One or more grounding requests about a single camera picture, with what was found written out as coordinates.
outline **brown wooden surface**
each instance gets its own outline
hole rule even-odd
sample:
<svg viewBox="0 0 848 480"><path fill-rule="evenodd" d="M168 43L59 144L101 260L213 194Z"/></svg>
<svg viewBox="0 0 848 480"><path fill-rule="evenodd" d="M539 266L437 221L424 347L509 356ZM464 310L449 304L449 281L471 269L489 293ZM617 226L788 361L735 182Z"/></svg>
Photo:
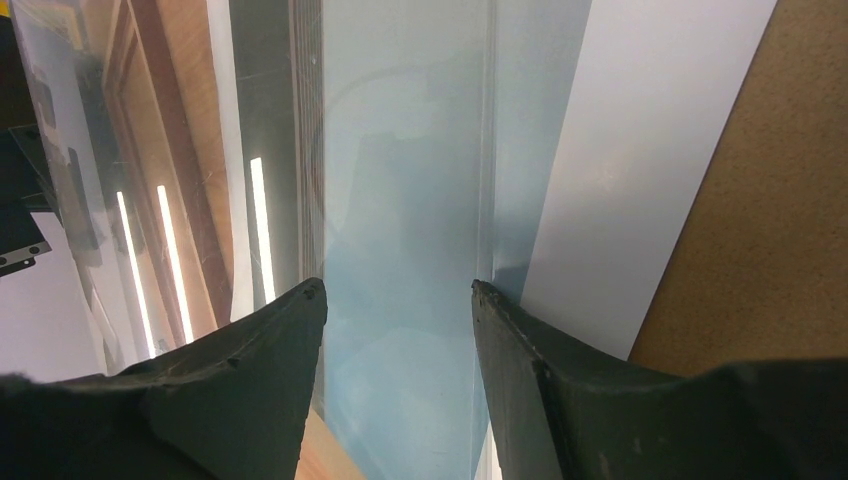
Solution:
<svg viewBox="0 0 848 480"><path fill-rule="evenodd" d="M197 152L203 190L215 222L224 268L232 284L230 196L206 0L158 0L158 5L186 120Z"/></svg>
<svg viewBox="0 0 848 480"><path fill-rule="evenodd" d="M365 480L321 417L309 409L295 480Z"/></svg>
<svg viewBox="0 0 848 480"><path fill-rule="evenodd" d="M118 2L115 0L82 0L80 12L85 25L88 52L100 61L109 48L112 18Z"/></svg>
<svg viewBox="0 0 848 480"><path fill-rule="evenodd" d="M206 301L210 303L213 311L211 319L213 325L227 325L230 321L232 285L224 266L215 221L205 193L205 178L201 173L188 127L186 110L165 37L161 13L155 2L149 0L129 0L129 2L137 25L136 33L143 52L143 61L152 82L154 105L158 110L162 127L160 131L167 141L171 166L177 182L178 189L174 190L175 198L169 197L169 199L181 200L176 203L182 203L187 222L185 230L177 230L178 242L179 236L184 234L187 237L185 243L194 247L193 252L196 253L197 264L200 267L203 287L207 289ZM186 283L191 279L190 275L184 272ZM202 322L206 320L205 317L198 319L201 322L201 328L204 326Z"/></svg>
<svg viewBox="0 0 848 480"><path fill-rule="evenodd" d="M780 0L631 361L848 356L848 2Z"/></svg>

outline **wooden door frame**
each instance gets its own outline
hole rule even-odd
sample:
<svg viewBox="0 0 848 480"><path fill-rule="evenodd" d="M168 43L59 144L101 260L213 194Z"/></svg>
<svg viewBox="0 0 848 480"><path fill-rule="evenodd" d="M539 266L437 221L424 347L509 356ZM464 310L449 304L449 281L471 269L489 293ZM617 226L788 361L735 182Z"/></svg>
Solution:
<svg viewBox="0 0 848 480"><path fill-rule="evenodd" d="M112 28L103 74L103 93L112 117L121 155L131 179L133 198L145 232L145 242L153 249L154 271L168 313L175 341L185 343L176 301L176 287L168 272L164 247L156 225L153 200L147 190L141 168L138 146L130 130L129 113L124 108L120 92L126 82L130 60L141 54L151 79L155 106L163 127L163 135L171 152L174 172L181 195L179 201L186 212L192 242L198 258L215 324L222 327L230 322L232 285L209 206L203 190L203 177L197 152L188 126L188 119L179 90L176 71L171 61L159 7L154 0L120 0L113 12ZM192 192L191 201L185 201Z"/></svg>

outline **white wall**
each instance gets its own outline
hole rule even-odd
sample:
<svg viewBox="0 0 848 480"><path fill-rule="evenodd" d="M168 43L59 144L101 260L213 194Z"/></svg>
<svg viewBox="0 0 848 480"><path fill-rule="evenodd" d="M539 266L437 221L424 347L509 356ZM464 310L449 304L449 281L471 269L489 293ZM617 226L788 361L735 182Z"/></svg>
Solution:
<svg viewBox="0 0 848 480"><path fill-rule="evenodd" d="M0 278L0 373L49 382L103 372L65 231L52 213L34 217L53 251Z"/></svg>

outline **clear plastic sheet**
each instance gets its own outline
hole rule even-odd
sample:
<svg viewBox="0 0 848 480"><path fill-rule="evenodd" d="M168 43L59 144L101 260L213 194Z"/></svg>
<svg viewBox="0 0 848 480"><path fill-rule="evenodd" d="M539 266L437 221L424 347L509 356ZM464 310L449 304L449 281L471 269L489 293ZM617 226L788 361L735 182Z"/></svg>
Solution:
<svg viewBox="0 0 848 480"><path fill-rule="evenodd" d="M318 276L329 318L302 461L473 478L487 423L469 287L493 268L492 9L14 1L103 372Z"/></svg>

